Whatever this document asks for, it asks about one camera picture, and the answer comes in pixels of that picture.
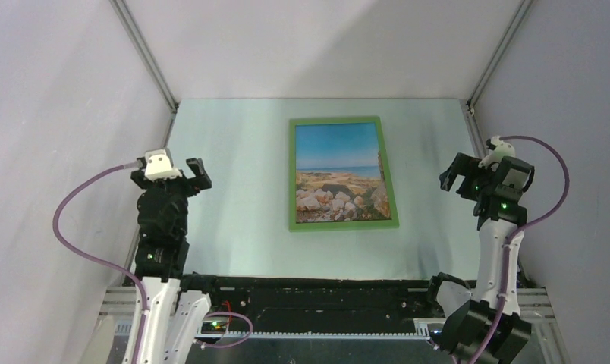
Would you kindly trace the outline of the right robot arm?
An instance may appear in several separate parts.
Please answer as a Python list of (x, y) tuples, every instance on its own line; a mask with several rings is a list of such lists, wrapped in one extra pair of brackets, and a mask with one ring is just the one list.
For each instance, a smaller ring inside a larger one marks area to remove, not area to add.
[(456, 363), (510, 363), (532, 335), (517, 301), (517, 269), (527, 223), (520, 198), (533, 182), (534, 167), (512, 156), (486, 164), (458, 153), (439, 176), (441, 189), (449, 191), (459, 176), (457, 194), (475, 203), (478, 275), (472, 290), (445, 273), (432, 278), (424, 305), (429, 314), (445, 316), (445, 323), (430, 337)]

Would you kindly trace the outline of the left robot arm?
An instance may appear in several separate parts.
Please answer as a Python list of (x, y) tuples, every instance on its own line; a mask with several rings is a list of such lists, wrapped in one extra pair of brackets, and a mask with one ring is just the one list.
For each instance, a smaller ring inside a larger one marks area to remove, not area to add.
[(125, 363), (184, 363), (206, 315), (222, 309), (223, 296), (211, 287), (182, 290), (187, 242), (188, 199), (212, 187), (203, 160), (189, 158), (187, 177), (163, 150), (147, 152), (131, 180), (142, 189), (137, 200), (138, 280)]

